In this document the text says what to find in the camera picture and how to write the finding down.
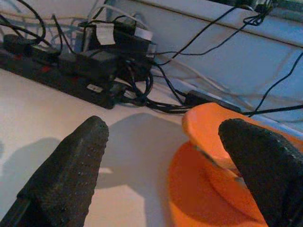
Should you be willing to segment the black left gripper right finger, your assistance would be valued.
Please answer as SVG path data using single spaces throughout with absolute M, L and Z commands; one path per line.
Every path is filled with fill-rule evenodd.
M 242 119 L 225 120 L 218 134 L 267 225 L 301 227 L 302 152 L 281 134 Z

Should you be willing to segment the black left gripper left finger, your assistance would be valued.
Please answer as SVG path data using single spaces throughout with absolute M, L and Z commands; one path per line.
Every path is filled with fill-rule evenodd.
M 108 137 L 108 126 L 100 117 L 85 120 L 29 178 L 0 225 L 82 227 Z

